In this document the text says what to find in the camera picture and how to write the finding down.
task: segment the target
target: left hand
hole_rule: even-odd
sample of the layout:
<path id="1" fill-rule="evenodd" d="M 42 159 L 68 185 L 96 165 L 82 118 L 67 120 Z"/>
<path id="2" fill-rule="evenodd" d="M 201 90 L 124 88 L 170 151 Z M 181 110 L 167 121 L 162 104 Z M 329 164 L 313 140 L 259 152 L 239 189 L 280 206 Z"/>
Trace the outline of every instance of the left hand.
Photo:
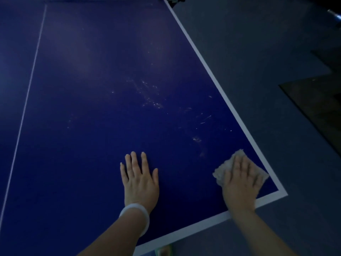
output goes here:
<path id="1" fill-rule="evenodd" d="M 141 154 L 142 172 L 137 162 L 135 152 L 126 155 L 126 167 L 121 163 L 122 182 L 125 187 L 125 206 L 138 203 L 145 207 L 150 214 L 159 199 L 159 176 L 158 169 L 154 169 L 152 176 L 149 172 L 147 156 Z"/>

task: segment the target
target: finger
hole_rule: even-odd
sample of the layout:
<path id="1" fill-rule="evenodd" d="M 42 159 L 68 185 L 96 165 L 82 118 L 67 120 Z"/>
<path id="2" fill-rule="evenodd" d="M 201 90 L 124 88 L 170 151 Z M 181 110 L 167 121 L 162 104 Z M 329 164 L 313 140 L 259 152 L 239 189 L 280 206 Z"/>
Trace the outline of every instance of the finger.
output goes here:
<path id="1" fill-rule="evenodd" d="M 224 185 L 229 185 L 230 184 L 231 177 L 232 177 L 232 172 L 231 171 L 225 172 Z"/>
<path id="2" fill-rule="evenodd" d="M 120 170 L 121 170 L 121 177 L 122 177 L 123 185 L 126 185 L 129 180 L 126 174 L 125 165 L 123 163 L 120 163 Z"/>
<path id="3" fill-rule="evenodd" d="M 134 178 L 134 172 L 133 172 L 133 167 L 131 165 L 131 158 L 130 155 L 126 154 L 126 165 L 127 165 L 127 174 L 128 174 L 128 178 L 132 179 Z"/>
<path id="4" fill-rule="evenodd" d="M 240 156 L 236 155 L 235 159 L 233 160 L 232 179 L 240 178 L 240 163 L 241 163 L 241 158 Z"/>
<path id="5" fill-rule="evenodd" d="M 158 168 L 154 169 L 153 174 L 152 174 L 152 179 L 153 179 L 155 186 L 159 187 L 159 169 Z"/>
<path id="6" fill-rule="evenodd" d="M 131 164 L 133 166 L 134 177 L 137 178 L 141 175 L 141 169 L 137 161 L 137 156 L 135 152 L 131 152 Z"/>
<path id="7" fill-rule="evenodd" d="M 142 158 L 142 174 L 150 174 L 147 155 L 145 152 L 141 153 L 141 158 Z"/>
<path id="8" fill-rule="evenodd" d="M 256 182 L 255 182 L 255 185 L 253 186 L 253 188 L 255 189 L 257 194 L 258 194 L 259 190 L 261 189 L 262 185 L 263 185 L 263 177 L 258 175 Z"/>
<path id="9" fill-rule="evenodd" d="M 241 160 L 241 170 L 240 170 L 240 176 L 243 180 L 245 180 L 248 177 L 248 171 L 249 171 L 249 159 L 246 155 L 243 156 Z"/>
<path id="10" fill-rule="evenodd" d="M 252 187 L 253 184 L 255 183 L 255 179 L 256 179 L 256 165 L 253 162 L 251 162 L 249 166 L 249 175 L 248 175 L 248 185 L 250 187 Z"/>

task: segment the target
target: gray floor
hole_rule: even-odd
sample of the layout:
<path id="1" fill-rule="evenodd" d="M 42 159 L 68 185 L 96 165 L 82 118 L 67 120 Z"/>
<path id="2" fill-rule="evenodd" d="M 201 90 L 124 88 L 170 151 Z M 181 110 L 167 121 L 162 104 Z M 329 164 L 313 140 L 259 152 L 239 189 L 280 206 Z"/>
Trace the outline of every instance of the gray floor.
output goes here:
<path id="1" fill-rule="evenodd" d="M 258 214 L 300 255 L 341 253 L 341 158 L 278 87 L 329 73 L 311 49 L 341 44 L 306 0 L 186 0 L 174 8 L 289 196 Z M 176 242 L 175 256 L 250 255 L 231 221 Z"/>

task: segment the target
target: white boundary line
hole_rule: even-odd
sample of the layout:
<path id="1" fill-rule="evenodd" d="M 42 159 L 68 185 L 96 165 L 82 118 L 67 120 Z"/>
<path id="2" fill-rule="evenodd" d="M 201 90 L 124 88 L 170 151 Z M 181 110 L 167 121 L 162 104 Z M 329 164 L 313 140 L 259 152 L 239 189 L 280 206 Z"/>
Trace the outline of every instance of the white boundary line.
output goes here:
<path id="1" fill-rule="evenodd" d="M 275 185 L 278 188 L 278 191 L 276 191 L 274 193 L 271 193 L 271 194 L 268 194 L 268 195 L 266 195 L 266 196 L 264 196 L 262 198 L 258 198 L 256 200 L 256 207 L 260 207 L 260 206 L 266 205 L 268 203 L 271 203 L 273 201 L 276 201 L 276 200 L 278 200 L 280 198 L 283 198 L 283 197 L 287 196 L 288 193 L 285 191 L 283 185 L 279 181 L 279 179 L 276 176 L 274 170 L 271 168 L 270 164 L 265 159 L 263 153 L 259 149 L 258 145 L 256 144 L 256 142 L 254 141 L 253 137 L 251 136 L 250 132 L 246 128 L 245 124 L 241 120 L 241 118 L 238 115 L 238 113 L 236 112 L 235 108 L 233 107 L 232 103 L 230 102 L 230 100 L 226 96 L 225 92 L 221 88 L 221 86 L 218 83 L 217 79 L 214 77 L 213 73 L 211 72 L 210 68 L 206 64 L 206 62 L 203 59 L 203 57 L 201 56 L 200 52 L 198 51 L 198 49 L 194 45 L 194 43 L 191 40 L 190 36 L 186 32 L 185 28 L 183 27 L 183 25 L 179 21 L 178 17 L 176 16 L 176 14 L 173 11 L 173 9 L 170 7 L 170 5 L 168 4 L 168 2 L 166 0 L 164 0 L 164 2 L 167 5 L 169 11 L 174 16 L 174 19 L 177 21 L 177 23 L 180 26 L 182 32 L 185 34 L 187 40 L 190 42 L 192 48 L 194 49 L 194 51 L 197 54 L 197 56 L 200 59 L 200 61 L 202 62 L 203 66 L 205 67 L 205 69 L 207 71 L 207 73 L 209 74 L 209 76 L 211 77 L 211 79 L 214 82 L 215 86 L 217 87 L 217 89 L 219 90 L 220 94 L 224 98 L 224 101 L 228 105 L 228 108 L 231 110 L 231 112 L 232 112 L 233 116 L 236 118 L 239 126 L 243 130 L 244 134 L 248 138 L 248 140 L 249 140 L 250 144 L 252 145 L 253 149 L 257 153 L 259 159 L 262 161 L 264 167 L 268 171 L 271 179 L 273 180 L 273 182 L 275 183 Z M 149 241 L 147 243 L 144 243 L 142 245 L 137 246 L 135 248 L 135 251 L 134 251 L 134 256 L 139 256 L 139 255 L 148 253 L 148 252 L 150 252 L 152 250 L 155 250 L 156 248 L 160 248 L 160 247 L 165 246 L 167 244 L 171 244 L 171 243 L 173 243 L 175 241 L 183 239 L 183 238 L 185 238 L 187 236 L 190 236 L 190 235 L 192 235 L 194 233 L 197 233 L 199 231 L 205 230 L 205 229 L 207 229 L 207 228 L 209 228 L 211 226 L 219 224 L 219 223 L 221 223 L 221 222 L 223 222 L 223 221 L 225 221 L 227 219 L 230 219 L 230 218 L 231 218 L 230 213 L 228 211 L 226 211 L 226 212 L 223 212 L 221 214 L 212 216 L 212 217 L 210 217 L 208 219 L 204 219 L 204 220 L 202 220 L 202 221 L 200 221 L 198 223 L 195 223 L 195 224 L 192 224 L 190 226 L 184 227 L 184 228 L 182 228 L 180 230 L 177 230 L 175 232 L 169 233 L 169 234 L 167 234 L 165 236 L 159 237 L 157 239 L 154 239 L 152 241 Z"/>
<path id="2" fill-rule="evenodd" d="M 33 60 L 33 65 L 32 65 L 32 70 L 31 70 L 30 81 L 29 81 L 29 83 L 28 83 L 28 88 L 27 88 L 27 94 L 26 94 L 25 105 L 23 106 L 23 115 L 21 116 L 21 122 L 20 122 L 20 127 L 19 127 L 19 133 L 18 133 L 18 137 L 17 137 L 17 143 L 16 143 L 16 145 L 15 145 L 15 150 L 14 150 L 14 156 L 13 156 L 12 165 L 11 165 L 10 176 L 8 177 L 8 182 L 7 182 L 7 187 L 6 187 L 5 198 L 4 198 L 3 204 L 2 204 L 1 215 L 0 215 L 0 233 L 1 233 L 1 227 L 2 227 L 3 216 L 4 216 L 4 213 L 5 213 L 5 207 L 6 207 L 8 192 L 9 192 L 9 190 L 10 190 L 10 184 L 11 184 L 11 179 L 12 179 L 12 174 L 13 174 L 15 156 L 16 156 L 16 154 L 17 154 L 18 145 L 19 145 L 19 139 L 20 139 L 21 128 L 22 128 L 22 126 L 23 126 L 23 118 L 24 118 L 24 116 L 25 116 L 26 105 L 27 105 L 27 100 L 28 100 L 28 94 L 29 94 L 30 88 L 31 88 L 31 83 L 32 83 L 32 79 L 33 79 L 34 67 L 36 66 L 36 60 L 37 60 L 37 55 L 38 55 L 38 49 L 39 49 L 40 39 L 41 39 L 41 35 L 42 35 L 42 32 L 43 32 L 43 26 L 44 26 L 45 16 L 46 16 L 46 9 L 47 9 L 47 4 L 45 4 L 45 6 L 44 6 L 44 15 L 43 15 L 43 20 L 42 20 L 41 25 L 40 25 L 40 32 L 39 32 L 39 37 L 38 37 L 38 43 L 37 43 L 36 53 L 35 53 L 35 55 L 34 55 L 34 60 Z"/>

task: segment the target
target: beige cleaning cloth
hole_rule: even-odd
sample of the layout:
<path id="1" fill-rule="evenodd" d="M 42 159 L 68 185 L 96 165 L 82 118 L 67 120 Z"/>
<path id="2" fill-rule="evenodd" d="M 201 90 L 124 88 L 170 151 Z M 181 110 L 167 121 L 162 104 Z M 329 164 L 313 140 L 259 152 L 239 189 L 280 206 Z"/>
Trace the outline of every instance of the beige cleaning cloth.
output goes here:
<path id="1" fill-rule="evenodd" d="M 213 172 L 213 177 L 216 178 L 216 182 L 219 186 L 223 186 L 224 185 L 224 176 L 225 176 L 225 172 L 226 171 L 232 171 L 232 165 L 233 165 L 233 160 L 235 158 L 236 155 L 239 155 L 240 157 L 244 156 L 245 153 L 242 149 L 236 151 L 230 159 L 226 160 L 222 165 L 220 165 L 218 168 L 215 169 L 215 171 Z M 259 168 L 256 165 L 256 174 L 260 175 L 263 177 L 263 183 L 264 181 L 266 181 L 266 179 L 269 177 L 269 174 L 266 173 L 266 171 L 264 171 L 262 168 Z"/>

